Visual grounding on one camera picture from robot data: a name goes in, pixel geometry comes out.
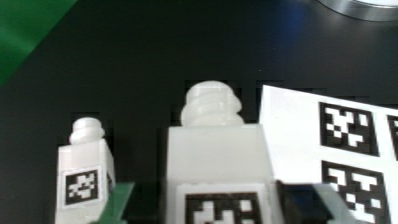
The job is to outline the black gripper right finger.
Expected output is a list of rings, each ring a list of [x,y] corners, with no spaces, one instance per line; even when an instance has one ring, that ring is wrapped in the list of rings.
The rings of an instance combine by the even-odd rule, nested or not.
[[[284,224],[362,224],[329,184],[277,181]]]

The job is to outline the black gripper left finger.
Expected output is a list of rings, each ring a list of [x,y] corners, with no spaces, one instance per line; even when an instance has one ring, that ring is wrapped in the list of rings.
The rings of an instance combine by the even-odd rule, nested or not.
[[[128,206],[133,187],[133,182],[115,184],[99,218],[89,224],[128,224],[128,221],[122,218],[122,214]]]

